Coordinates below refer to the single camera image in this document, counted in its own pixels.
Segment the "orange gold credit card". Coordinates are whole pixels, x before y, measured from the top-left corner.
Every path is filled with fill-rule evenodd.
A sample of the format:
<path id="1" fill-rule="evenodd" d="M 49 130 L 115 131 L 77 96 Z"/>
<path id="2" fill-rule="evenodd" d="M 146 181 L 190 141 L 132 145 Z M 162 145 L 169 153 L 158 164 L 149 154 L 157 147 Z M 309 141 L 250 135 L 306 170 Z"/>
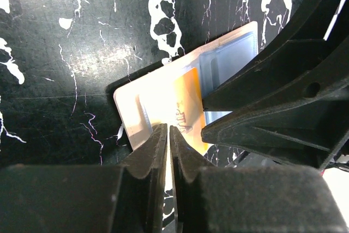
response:
<path id="1" fill-rule="evenodd" d="M 173 83 L 176 100 L 175 123 L 186 142 L 204 155 L 209 144 L 201 139 L 205 127 L 200 80 L 196 68 L 192 68 Z"/>

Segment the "beige leather card holder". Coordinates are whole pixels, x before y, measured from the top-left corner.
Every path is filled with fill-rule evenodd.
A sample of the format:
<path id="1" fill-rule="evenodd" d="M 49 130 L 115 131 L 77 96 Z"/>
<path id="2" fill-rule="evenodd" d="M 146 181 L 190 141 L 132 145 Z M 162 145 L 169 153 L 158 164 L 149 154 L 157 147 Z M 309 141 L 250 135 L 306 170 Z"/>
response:
<path id="1" fill-rule="evenodd" d="M 173 83 L 177 78 L 196 68 L 203 99 L 257 54 L 258 23 L 253 21 L 116 89 L 114 100 L 132 149 L 141 146 L 157 124 L 176 126 Z M 206 125 L 226 114 L 204 112 Z"/>

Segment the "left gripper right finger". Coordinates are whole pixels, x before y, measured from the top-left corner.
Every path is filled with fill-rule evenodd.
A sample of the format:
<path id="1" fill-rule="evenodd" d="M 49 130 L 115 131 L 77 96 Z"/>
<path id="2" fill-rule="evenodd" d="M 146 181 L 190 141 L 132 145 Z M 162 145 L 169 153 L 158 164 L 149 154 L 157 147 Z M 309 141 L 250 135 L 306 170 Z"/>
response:
<path id="1" fill-rule="evenodd" d="M 308 166 L 219 168 L 170 127 L 177 232 L 348 232 Z"/>

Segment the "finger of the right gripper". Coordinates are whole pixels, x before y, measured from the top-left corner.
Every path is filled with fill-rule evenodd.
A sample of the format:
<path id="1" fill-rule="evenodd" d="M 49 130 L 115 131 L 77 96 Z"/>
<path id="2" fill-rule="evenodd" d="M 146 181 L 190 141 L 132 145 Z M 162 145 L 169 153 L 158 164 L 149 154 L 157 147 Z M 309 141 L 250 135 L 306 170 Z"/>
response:
<path id="1" fill-rule="evenodd" d="M 204 109 L 238 109 L 314 69 L 331 51 L 323 37 L 339 3 L 340 0 L 303 0 L 269 45 L 203 98 Z"/>
<path id="2" fill-rule="evenodd" d="M 201 137 L 279 163 L 325 169 L 348 143 L 348 91 L 269 107 L 260 101 L 207 125 Z"/>

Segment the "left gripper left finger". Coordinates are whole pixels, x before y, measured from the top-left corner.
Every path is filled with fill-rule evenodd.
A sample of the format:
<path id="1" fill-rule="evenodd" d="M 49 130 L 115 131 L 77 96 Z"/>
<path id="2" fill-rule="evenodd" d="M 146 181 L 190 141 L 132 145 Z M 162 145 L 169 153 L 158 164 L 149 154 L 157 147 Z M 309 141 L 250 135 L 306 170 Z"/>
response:
<path id="1" fill-rule="evenodd" d="M 167 125 L 116 165 L 1 170 L 1 232 L 161 232 Z"/>

